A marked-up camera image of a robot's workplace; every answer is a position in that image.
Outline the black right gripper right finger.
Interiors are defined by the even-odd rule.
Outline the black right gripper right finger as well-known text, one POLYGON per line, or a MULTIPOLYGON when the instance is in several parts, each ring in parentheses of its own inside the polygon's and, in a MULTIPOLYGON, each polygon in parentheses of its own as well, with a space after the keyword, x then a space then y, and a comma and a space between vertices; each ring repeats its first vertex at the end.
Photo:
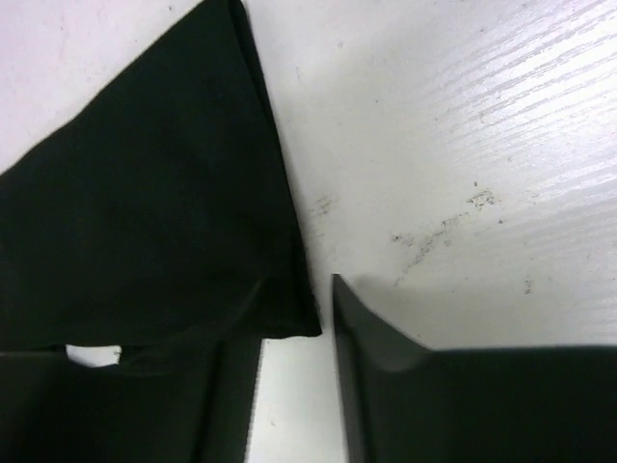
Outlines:
POLYGON ((352 462, 612 462, 616 350, 432 350, 332 277, 352 462))

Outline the black tank top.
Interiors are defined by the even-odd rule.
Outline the black tank top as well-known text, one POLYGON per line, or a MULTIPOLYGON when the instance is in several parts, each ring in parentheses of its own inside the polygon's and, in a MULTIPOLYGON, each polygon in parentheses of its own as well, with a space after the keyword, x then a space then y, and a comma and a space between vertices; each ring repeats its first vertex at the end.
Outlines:
POLYGON ((204 1, 1 176, 1 348, 160 374, 321 334, 243 5, 204 1))

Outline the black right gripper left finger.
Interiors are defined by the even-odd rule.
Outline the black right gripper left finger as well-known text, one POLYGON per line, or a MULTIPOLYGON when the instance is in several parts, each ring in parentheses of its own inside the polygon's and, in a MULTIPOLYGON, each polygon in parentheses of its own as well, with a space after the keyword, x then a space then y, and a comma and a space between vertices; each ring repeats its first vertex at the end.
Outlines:
POLYGON ((4 462, 242 462, 261 341, 172 373, 123 376, 58 352, 1 357, 4 462))

